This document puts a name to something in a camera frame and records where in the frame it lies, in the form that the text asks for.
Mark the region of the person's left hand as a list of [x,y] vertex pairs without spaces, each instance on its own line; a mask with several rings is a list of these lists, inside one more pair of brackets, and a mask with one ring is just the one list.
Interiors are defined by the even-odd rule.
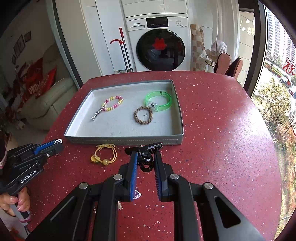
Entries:
[[8,193],[1,194],[0,205],[4,212],[11,216],[16,216],[15,212],[12,210],[11,205],[17,205],[17,210],[19,212],[26,212],[30,209],[30,196],[27,191],[27,187],[24,187],[18,196],[10,196]]

